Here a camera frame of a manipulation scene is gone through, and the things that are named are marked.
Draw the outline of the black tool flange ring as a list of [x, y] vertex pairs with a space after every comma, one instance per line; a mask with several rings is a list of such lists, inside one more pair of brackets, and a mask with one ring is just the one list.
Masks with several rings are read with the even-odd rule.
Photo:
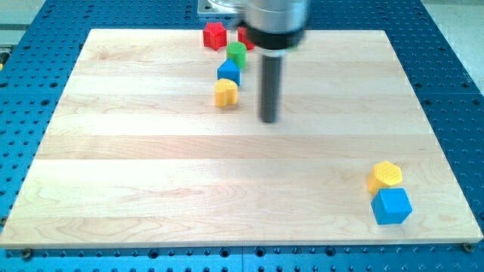
[[270, 33], [247, 27], [247, 38], [257, 48], [268, 51], [282, 51], [295, 48], [302, 41], [304, 32], [304, 28], [291, 32]]

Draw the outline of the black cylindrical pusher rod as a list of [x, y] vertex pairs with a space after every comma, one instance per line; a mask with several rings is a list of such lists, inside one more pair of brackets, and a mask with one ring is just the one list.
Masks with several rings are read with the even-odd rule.
[[281, 57], [262, 55], [260, 71], [259, 115], [263, 122], [273, 123], [278, 118], [281, 90]]

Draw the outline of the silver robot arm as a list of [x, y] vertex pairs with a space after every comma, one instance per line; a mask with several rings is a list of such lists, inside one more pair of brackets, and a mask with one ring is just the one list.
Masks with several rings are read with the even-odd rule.
[[249, 0], [244, 6], [247, 39], [261, 54], [259, 116], [263, 122], [278, 120], [284, 55], [302, 41], [308, 7], [307, 0]]

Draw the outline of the red block behind arm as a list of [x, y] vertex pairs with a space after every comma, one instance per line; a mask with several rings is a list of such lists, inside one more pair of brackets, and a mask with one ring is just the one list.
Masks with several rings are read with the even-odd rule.
[[237, 28], [237, 40], [243, 43], [248, 51], [251, 51], [255, 48], [255, 45], [247, 38], [247, 28], [239, 26]]

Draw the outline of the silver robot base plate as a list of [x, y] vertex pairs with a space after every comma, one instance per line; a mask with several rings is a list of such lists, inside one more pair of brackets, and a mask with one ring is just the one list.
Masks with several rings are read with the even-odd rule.
[[238, 14], [247, 0], [198, 0], [197, 13], [200, 16], [222, 16]]

